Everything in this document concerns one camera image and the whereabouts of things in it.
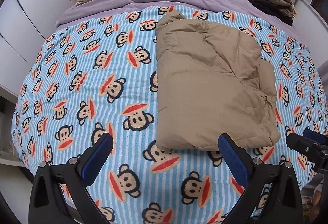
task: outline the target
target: bolt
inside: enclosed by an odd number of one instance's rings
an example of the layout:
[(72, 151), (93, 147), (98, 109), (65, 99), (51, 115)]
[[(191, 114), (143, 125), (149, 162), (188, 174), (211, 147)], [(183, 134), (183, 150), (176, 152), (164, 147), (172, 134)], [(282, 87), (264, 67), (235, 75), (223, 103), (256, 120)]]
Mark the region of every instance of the bolt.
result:
[(256, 158), (253, 159), (253, 162), (254, 162), (256, 165), (259, 165), (259, 164), (262, 163), (262, 160), (261, 160), (260, 158), (256, 157)]
[(39, 167), (40, 168), (44, 168), (46, 166), (46, 162), (45, 161), (41, 161), (40, 164), (39, 164)]
[(293, 165), (292, 165), (289, 161), (286, 161), (286, 162), (285, 162), (285, 166), (286, 166), (287, 168), (291, 168)]
[(77, 162), (77, 158), (73, 157), (68, 161), (71, 165), (74, 165)]

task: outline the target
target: white wardrobe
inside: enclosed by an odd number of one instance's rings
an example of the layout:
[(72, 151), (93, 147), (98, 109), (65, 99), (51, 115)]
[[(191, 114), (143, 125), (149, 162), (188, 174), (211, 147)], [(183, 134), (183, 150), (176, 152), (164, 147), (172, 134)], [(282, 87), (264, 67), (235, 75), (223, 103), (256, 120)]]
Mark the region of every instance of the white wardrobe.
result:
[(71, 0), (5, 0), (0, 7), (0, 95), (13, 102)]

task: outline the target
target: blue gripper pad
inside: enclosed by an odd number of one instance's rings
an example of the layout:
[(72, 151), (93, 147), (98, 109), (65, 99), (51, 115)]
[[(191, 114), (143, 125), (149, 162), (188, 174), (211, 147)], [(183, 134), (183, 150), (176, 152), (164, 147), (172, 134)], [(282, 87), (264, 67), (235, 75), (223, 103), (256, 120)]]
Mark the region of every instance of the blue gripper pad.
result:
[(247, 167), (223, 135), (218, 139), (218, 146), (223, 160), (227, 163), (234, 179), (246, 189), (249, 175)]
[(87, 151), (89, 149), (92, 153), (90, 153), (90, 156), (85, 161), (85, 165), (81, 171), (81, 177), (86, 186), (90, 186), (94, 183), (102, 166), (106, 162), (113, 149), (113, 137), (104, 133), (93, 147), (89, 147), (83, 152), (80, 159), (83, 158), (84, 154), (88, 154)]
[(303, 136), (310, 140), (316, 141), (320, 145), (322, 145), (326, 142), (324, 135), (314, 132), (314, 131), (311, 131), (311, 130), (308, 130), (308, 129), (304, 130)]

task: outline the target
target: bed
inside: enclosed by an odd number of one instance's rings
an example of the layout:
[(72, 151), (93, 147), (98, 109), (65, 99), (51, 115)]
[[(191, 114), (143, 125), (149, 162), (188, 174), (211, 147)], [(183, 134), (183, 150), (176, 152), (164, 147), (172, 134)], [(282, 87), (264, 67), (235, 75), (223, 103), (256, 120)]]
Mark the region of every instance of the bed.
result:
[[(161, 152), (155, 146), (155, 26), (173, 9), (246, 32), (273, 64), (281, 139), (274, 147), (249, 149), (251, 156), (270, 164), (290, 160), (302, 188), (314, 176), (313, 165), (286, 146), (286, 136), (306, 128), (327, 133), (326, 99), (308, 48), (293, 27), (248, 1), (93, 0), (74, 6), (57, 22), (24, 80), (13, 142), (35, 174), (41, 161), (65, 163), (99, 134), (112, 134), (114, 149), (88, 188), (111, 222), (221, 223), (243, 192), (218, 151)], [(140, 51), (143, 58), (136, 58)], [(188, 180), (200, 183), (197, 196), (184, 193)], [(68, 188), (61, 188), (74, 206)]]

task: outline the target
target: red mouth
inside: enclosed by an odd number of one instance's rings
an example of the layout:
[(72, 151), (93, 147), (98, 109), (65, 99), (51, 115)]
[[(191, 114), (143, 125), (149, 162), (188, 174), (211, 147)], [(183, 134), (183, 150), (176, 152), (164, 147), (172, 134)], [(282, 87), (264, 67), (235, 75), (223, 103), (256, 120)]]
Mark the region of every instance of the red mouth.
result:
[(42, 135), (46, 134), (47, 121), (48, 121), (48, 116), (46, 116), (45, 120), (43, 121)]
[(109, 21), (110, 21), (112, 18), (113, 18), (113, 16), (109, 16), (109, 17), (107, 17), (107, 20), (106, 20), (105, 24), (108, 24)]
[(242, 193), (244, 192), (245, 188), (242, 187), (242, 186), (240, 186), (233, 177), (231, 178), (231, 184), (235, 187), (237, 193), (239, 193), (240, 195), (242, 195)]
[(77, 84), (77, 86), (76, 86), (76, 90), (77, 90), (77, 92), (80, 91), (80, 87), (81, 87), (81, 85), (84, 83), (84, 81), (85, 81), (87, 75), (88, 75), (88, 74), (85, 72), (85, 73), (83, 74), (83, 77), (82, 77), (80, 83)]
[(90, 106), (90, 120), (92, 120), (96, 114), (95, 103), (91, 98), (88, 99), (89, 106)]
[(91, 53), (91, 52), (95, 51), (96, 49), (98, 49), (99, 47), (100, 47), (100, 44), (96, 44), (96, 45), (94, 45), (92, 48), (90, 48), (89, 50), (86, 50), (86, 51), (83, 53), (83, 55), (86, 55), (86, 54), (88, 54), (88, 53)]
[(48, 95), (48, 93), (51, 91), (51, 89), (54, 87), (55, 82), (52, 82), (51, 85), (49, 86), (49, 88), (46, 91), (46, 95)]
[(172, 12), (174, 10), (174, 6), (170, 6), (168, 12)]
[(200, 13), (200, 11), (194, 11), (194, 12), (192, 13), (192, 17), (195, 18), (195, 16), (196, 16), (198, 13)]
[(296, 106), (293, 111), (293, 116), (295, 117), (299, 113), (300, 110), (301, 110), (301, 106)]
[(113, 73), (112, 75), (110, 75), (105, 82), (103, 83), (103, 85), (100, 87), (100, 96), (103, 96), (104, 93), (106, 93), (106, 88), (107, 86), (113, 81), (114, 77), (115, 77), (116, 73)]
[(114, 31), (117, 32), (119, 28), (120, 26), (118, 25), (118, 23), (114, 23)]
[(69, 66), (68, 66), (68, 61), (65, 63), (65, 74), (69, 74)]
[(222, 215), (222, 210), (218, 210), (218, 211), (214, 214), (214, 216), (213, 216), (209, 221), (207, 221), (206, 224), (214, 223), (216, 220), (219, 219), (219, 217), (220, 217), (221, 215)]
[(52, 61), (53, 58), (54, 58), (54, 56), (52, 56), (51, 58), (49, 58), (49, 59), (46, 61), (46, 64), (48, 64), (50, 61)]
[(273, 54), (273, 56), (275, 56), (274, 52), (273, 52), (273, 48), (272, 48), (272, 46), (270, 45), (269, 42), (267, 42), (267, 45), (268, 45), (268, 48), (270, 49), (271, 53)]
[(286, 77), (286, 79), (289, 79), (289, 76), (284, 72), (284, 70), (282, 69), (281, 66), (279, 66), (281, 72), (283, 73), (283, 75)]
[(113, 54), (114, 54), (113, 51), (108, 53), (106, 61), (105, 61), (104, 65), (101, 67), (101, 70), (105, 69), (110, 64), (110, 62), (112, 61)]
[(71, 144), (72, 142), (74, 141), (74, 138), (73, 137), (70, 137), (68, 140), (58, 144), (58, 150), (65, 150), (67, 149)]
[(279, 86), (278, 86), (278, 99), (279, 100), (282, 99), (282, 83), (279, 83)]
[(86, 24), (86, 22), (82, 22), (82, 23), (80, 24), (80, 26), (77, 28), (76, 31), (77, 31), (77, 32), (80, 31), (80, 29), (81, 29), (85, 24)]
[(234, 12), (233, 12), (233, 13), (231, 14), (231, 21), (232, 21), (232, 22), (235, 21), (235, 16), (236, 16), (236, 15), (235, 15)]
[(39, 92), (41, 85), (42, 85), (43, 81), (40, 82), (39, 87), (35, 90), (35, 93)]
[(247, 27), (245, 28), (248, 32), (250, 32), (254, 37), (256, 37), (256, 34), (252, 31), (252, 30), (250, 30), (250, 29), (248, 29)]
[(71, 48), (69, 49), (68, 53), (71, 53), (74, 48), (75, 48), (75, 42), (73, 43), (73, 45), (71, 45)]
[(303, 164), (303, 162), (301, 161), (301, 159), (300, 159), (299, 156), (297, 157), (297, 160), (298, 160), (298, 163), (299, 163), (300, 166), (301, 166), (301, 169), (302, 169), (303, 171), (305, 171), (305, 166), (304, 166), (304, 164)]
[(134, 38), (134, 32), (133, 32), (133, 30), (129, 30), (129, 32), (128, 32), (128, 44), (132, 43), (133, 38)]
[(276, 107), (276, 109), (275, 109), (274, 112), (275, 112), (275, 114), (276, 114), (277, 122), (278, 122), (280, 125), (282, 125), (282, 118), (281, 118), (280, 112), (279, 112), (279, 110), (278, 110), (277, 107)]
[(48, 45), (48, 46), (47, 46), (47, 50), (49, 50), (53, 45), (54, 45), (54, 43)]
[(128, 51), (126, 53), (126, 56), (132, 67), (134, 67), (136, 69), (139, 68), (139, 62), (136, 60), (134, 53), (132, 51)]
[(168, 223), (172, 217), (172, 209), (164, 216), (163, 223)]
[(204, 184), (200, 207), (204, 206), (204, 204), (207, 201), (207, 198), (210, 196), (210, 190), (211, 190), (210, 178), (209, 178), (209, 176), (207, 176), (205, 178), (206, 178), (206, 180), (205, 180), (205, 184)]
[(124, 202), (124, 197), (121, 193), (121, 190), (120, 190), (120, 187), (119, 185), (117, 184), (116, 180), (115, 180), (115, 177), (114, 177), (114, 173), (113, 172), (109, 172), (109, 182), (112, 186), (112, 189), (114, 191), (114, 193), (117, 195), (118, 199), (121, 201), (121, 202)]
[(57, 64), (56, 64), (55, 67), (54, 67), (54, 70), (53, 70), (52, 73), (50, 74), (50, 77), (51, 77), (51, 78), (52, 78), (53, 75), (55, 74), (55, 72), (56, 72), (56, 70), (57, 70), (57, 68), (58, 68), (58, 65), (59, 65), (59, 62), (57, 62)]
[(174, 165), (179, 160), (180, 160), (180, 157), (179, 156), (174, 157), (174, 158), (172, 158), (170, 160), (167, 160), (167, 161), (163, 162), (162, 164), (154, 167), (151, 171), (152, 172), (160, 172), (160, 171), (162, 171), (162, 170), (164, 170), (164, 169), (166, 169), (166, 168)]
[(96, 29), (91, 29), (91, 30), (89, 30), (89, 31), (87, 31), (87, 32), (85, 32), (83, 35), (87, 35), (87, 34), (90, 34), (90, 33), (92, 33), (94, 30), (96, 30)]
[(129, 114), (135, 110), (144, 109), (147, 106), (148, 106), (148, 104), (133, 104), (133, 105), (127, 107), (121, 114), (122, 115)]
[(34, 155), (35, 155), (35, 145), (36, 145), (36, 142), (34, 142), (34, 144), (32, 145), (32, 157), (34, 157)]
[(113, 137), (113, 149), (109, 154), (109, 156), (113, 156), (114, 152), (115, 152), (115, 147), (116, 147), (116, 135), (115, 135), (114, 127), (113, 127), (113, 124), (111, 121), (106, 123), (106, 132)]
[(42, 113), (42, 110), (43, 110), (43, 105), (41, 103), (41, 100), (38, 101), (39, 105), (40, 105), (40, 114)]
[(67, 103), (67, 100), (63, 100), (63, 101), (59, 102), (57, 105), (55, 105), (53, 107), (53, 109), (55, 110), (57, 108), (60, 108), (60, 107), (64, 106), (66, 103)]
[(95, 200), (95, 205), (96, 205), (98, 208), (100, 208), (101, 202), (100, 202), (99, 199), (96, 199), (96, 200)]
[(271, 148), (268, 153), (264, 156), (264, 158), (262, 159), (262, 161), (265, 163), (266, 161), (268, 161), (272, 155), (272, 153), (274, 152), (274, 147)]

